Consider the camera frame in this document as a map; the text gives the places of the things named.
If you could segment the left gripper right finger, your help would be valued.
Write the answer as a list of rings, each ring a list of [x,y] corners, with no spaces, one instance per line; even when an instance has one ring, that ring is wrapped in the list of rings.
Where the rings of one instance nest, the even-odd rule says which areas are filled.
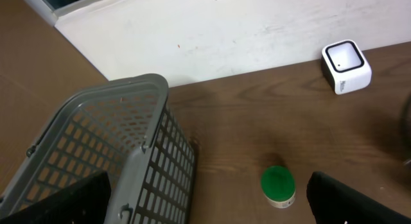
[[[321,171],[312,173],[306,197],[317,223],[410,224],[410,218]]]

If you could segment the green lid jar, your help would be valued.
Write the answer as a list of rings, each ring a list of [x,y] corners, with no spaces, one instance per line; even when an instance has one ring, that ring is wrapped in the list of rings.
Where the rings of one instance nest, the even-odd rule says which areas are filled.
[[[261,188],[269,204],[285,209],[295,201],[295,180],[291,172],[282,166],[270,166],[261,176]]]

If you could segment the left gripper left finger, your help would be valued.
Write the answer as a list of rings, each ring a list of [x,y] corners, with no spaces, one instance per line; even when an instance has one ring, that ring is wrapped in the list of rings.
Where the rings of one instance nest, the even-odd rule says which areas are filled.
[[[1,219],[2,224],[103,223],[111,196],[109,176],[98,171]]]

